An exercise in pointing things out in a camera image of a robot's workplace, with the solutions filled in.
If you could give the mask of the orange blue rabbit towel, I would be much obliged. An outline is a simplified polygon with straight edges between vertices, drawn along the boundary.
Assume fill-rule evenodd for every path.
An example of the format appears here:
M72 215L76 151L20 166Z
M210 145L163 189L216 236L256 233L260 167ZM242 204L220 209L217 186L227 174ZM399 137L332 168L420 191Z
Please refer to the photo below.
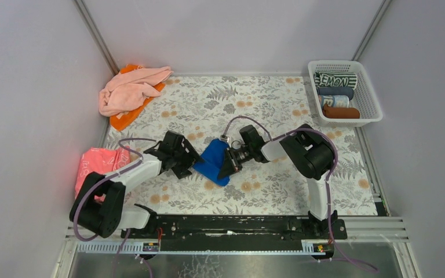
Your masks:
M318 95L318 100L320 106L324 108L325 106L332 108L348 108L349 98L345 95Z

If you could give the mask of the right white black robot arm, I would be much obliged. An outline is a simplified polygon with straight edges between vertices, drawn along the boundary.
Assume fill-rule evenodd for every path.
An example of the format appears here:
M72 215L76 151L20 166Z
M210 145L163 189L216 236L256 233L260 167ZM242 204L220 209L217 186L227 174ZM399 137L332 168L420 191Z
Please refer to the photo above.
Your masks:
M307 179L311 197L309 215L318 221L331 218L333 210L327 175L334 170L338 155L328 137L306 124L273 141L265 141L252 125L241 128L239 133L243 144L239 148L227 147L224 150L218 179L240 172L243 164L250 160L268 163L287 157Z

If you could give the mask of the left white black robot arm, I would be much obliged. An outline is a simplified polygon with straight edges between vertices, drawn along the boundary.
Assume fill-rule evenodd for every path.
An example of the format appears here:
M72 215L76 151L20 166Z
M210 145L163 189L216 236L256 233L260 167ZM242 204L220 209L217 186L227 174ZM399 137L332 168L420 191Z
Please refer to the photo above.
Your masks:
M173 131L167 131L162 140L142 152L127 148L126 141L119 140L119 146L138 158L106 174L89 173L74 201L70 221L81 241L108 238L119 229L152 232L150 226L156 220L156 212L138 204L124 207L126 195L167 171L172 171L178 179L185 178L192 174L190 169L196 163L203 161L189 140Z

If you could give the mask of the brown towel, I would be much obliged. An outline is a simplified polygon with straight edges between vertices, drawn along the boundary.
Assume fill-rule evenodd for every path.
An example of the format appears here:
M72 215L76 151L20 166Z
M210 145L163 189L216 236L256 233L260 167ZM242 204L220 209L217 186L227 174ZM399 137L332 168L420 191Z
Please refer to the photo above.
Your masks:
M329 107L324 106L322 112L325 117L330 119L359 119L360 112L352 107Z

